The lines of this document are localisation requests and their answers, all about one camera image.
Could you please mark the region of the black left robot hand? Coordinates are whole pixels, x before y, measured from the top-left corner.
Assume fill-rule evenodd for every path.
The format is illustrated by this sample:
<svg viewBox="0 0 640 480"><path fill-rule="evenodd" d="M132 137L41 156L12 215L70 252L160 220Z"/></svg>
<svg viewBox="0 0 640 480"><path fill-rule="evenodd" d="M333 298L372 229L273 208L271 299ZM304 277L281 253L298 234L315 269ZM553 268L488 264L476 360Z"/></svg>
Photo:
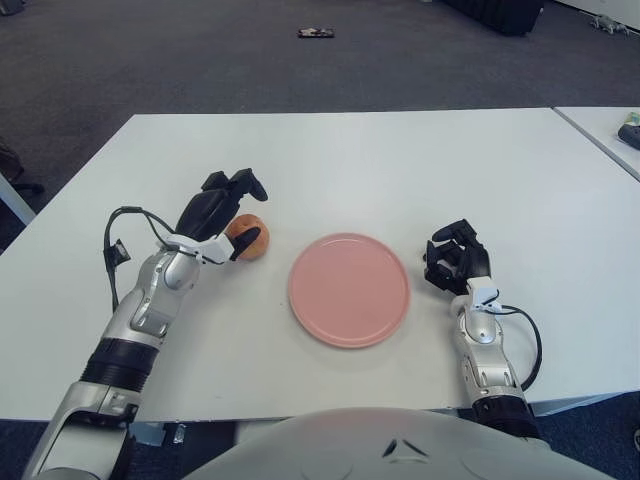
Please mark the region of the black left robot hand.
<svg viewBox="0 0 640 480"><path fill-rule="evenodd" d="M258 238L260 227L250 227L235 237L225 229L236 216L240 201L249 194L264 202L268 199L251 168L227 177L223 171L210 174L180 216L175 232L164 242L169 249L194 257L202 263L235 261Z"/></svg>

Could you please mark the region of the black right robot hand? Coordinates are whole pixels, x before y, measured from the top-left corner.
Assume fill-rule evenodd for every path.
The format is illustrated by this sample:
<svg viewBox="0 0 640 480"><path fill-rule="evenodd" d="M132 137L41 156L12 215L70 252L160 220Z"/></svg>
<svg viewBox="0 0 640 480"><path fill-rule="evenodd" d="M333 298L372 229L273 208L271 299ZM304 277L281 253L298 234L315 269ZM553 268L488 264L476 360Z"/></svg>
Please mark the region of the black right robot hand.
<svg viewBox="0 0 640 480"><path fill-rule="evenodd" d="M427 241L423 260L427 282L456 296L470 295L475 310L495 307L499 290L491 278L489 253L466 219L436 231Z"/></svg>

